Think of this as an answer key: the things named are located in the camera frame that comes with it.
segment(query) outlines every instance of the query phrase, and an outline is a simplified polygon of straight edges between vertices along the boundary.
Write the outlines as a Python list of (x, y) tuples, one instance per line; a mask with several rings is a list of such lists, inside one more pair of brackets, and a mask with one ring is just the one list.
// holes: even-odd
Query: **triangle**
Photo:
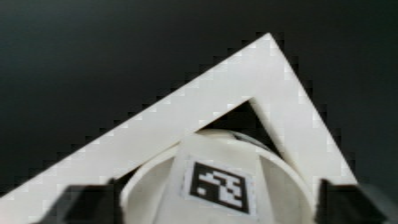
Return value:
[(280, 155), (250, 101), (242, 103), (203, 129), (225, 129), (246, 134), (266, 144), (273, 152)]
[(106, 184), (111, 178), (120, 178), (248, 100), (314, 194), (322, 178), (335, 184), (356, 183), (278, 43), (267, 34), (99, 138), (100, 144), (86, 145), (10, 192), (0, 199), (0, 223), (36, 222), (47, 211), (42, 203), (45, 207), (52, 205), (67, 187)]

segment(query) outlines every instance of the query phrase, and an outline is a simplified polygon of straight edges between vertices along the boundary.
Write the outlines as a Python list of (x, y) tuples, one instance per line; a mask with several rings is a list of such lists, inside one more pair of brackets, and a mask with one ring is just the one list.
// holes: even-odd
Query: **black and white square pattern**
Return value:
[(248, 177), (198, 161), (193, 165), (189, 195), (251, 214)]

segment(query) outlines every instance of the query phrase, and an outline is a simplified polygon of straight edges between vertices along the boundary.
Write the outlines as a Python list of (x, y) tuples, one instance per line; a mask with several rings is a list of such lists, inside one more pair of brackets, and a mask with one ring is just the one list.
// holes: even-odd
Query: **black surface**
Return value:
[(3, 192), (273, 32), (358, 178), (398, 201), (397, 10), (393, 0), (0, 1)]
[[(250, 101), (242, 103), (203, 129), (225, 129), (239, 132), (239, 134), (246, 134), (260, 141), (260, 143), (264, 143), (273, 152), (282, 156)], [(235, 138), (241, 141), (248, 141), (237, 134)]]
[(374, 201), (354, 185), (333, 185), (322, 181), (317, 205), (319, 224), (383, 224), (390, 219)]
[(120, 194), (115, 180), (70, 186), (38, 224), (123, 224)]

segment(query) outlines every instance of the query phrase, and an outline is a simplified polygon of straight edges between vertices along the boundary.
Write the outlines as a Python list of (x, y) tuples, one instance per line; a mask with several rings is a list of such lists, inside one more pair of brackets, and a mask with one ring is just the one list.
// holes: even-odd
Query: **white plastic part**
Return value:
[(106, 184), (248, 101), (317, 194), (356, 178), (282, 50), (267, 34), (0, 199), (0, 223), (40, 221), (68, 185)]
[[(239, 141), (226, 131), (207, 130), (200, 134), (187, 137), (145, 164), (129, 182), (122, 196), (127, 224), (314, 223), (315, 197), (287, 162), (264, 148)], [(193, 174), (193, 161), (253, 178), (251, 214), (187, 194), (194, 179), (187, 175)], [(205, 181), (218, 185), (219, 180)]]

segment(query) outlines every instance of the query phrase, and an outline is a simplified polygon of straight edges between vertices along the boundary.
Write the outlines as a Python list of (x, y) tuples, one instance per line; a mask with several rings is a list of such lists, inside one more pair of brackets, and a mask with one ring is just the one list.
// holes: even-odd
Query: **dark background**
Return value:
[(0, 0), (0, 191), (271, 32), (360, 181), (398, 202), (397, 12), (395, 0)]

